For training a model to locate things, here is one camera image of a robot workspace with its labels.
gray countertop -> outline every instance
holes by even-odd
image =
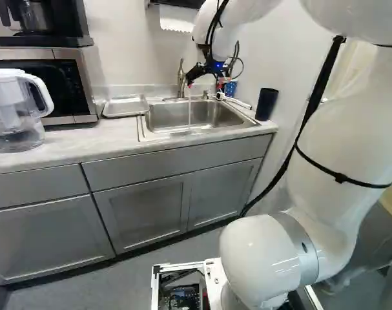
[[[248,116],[254,116],[253,111],[234,107]],[[261,125],[145,142],[138,141],[136,117],[101,119],[97,125],[87,127],[57,127],[47,130],[45,142],[39,147],[20,153],[0,153],[0,174],[270,134],[278,130],[272,121],[261,122]]]

black tumbler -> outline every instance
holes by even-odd
[[[273,88],[262,88],[260,90],[258,106],[256,108],[256,118],[258,121],[267,121],[278,100],[279,90]]]

kitchen sink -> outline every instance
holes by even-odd
[[[149,110],[138,118],[140,141],[206,134],[259,124],[216,99],[175,99],[149,103]]]

blue can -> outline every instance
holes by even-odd
[[[226,97],[234,98],[237,89],[237,80],[230,81],[224,86],[224,94]]]

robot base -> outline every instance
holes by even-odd
[[[166,263],[153,266],[151,278],[151,310],[164,309],[160,296],[165,295],[165,291],[168,291],[166,288],[170,284],[178,284],[181,287],[185,287],[189,284],[192,286],[198,285],[200,288],[199,309],[248,310],[248,308],[240,302],[239,298],[230,288],[226,274],[223,270],[222,260],[220,258],[211,258],[204,262],[179,264]],[[206,298],[207,296],[203,295],[204,291],[207,292],[208,299]],[[311,307],[304,307],[301,303],[298,306],[298,309],[323,310],[311,286],[305,287],[304,295],[306,295],[306,302],[311,305]],[[280,305],[284,300],[286,300],[286,296],[273,298],[268,304],[263,305],[262,309],[272,309],[271,302],[276,305]],[[281,309],[296,309],[294,302],[291,302],[290,304],[292,305],[286,304],[285,307]]]

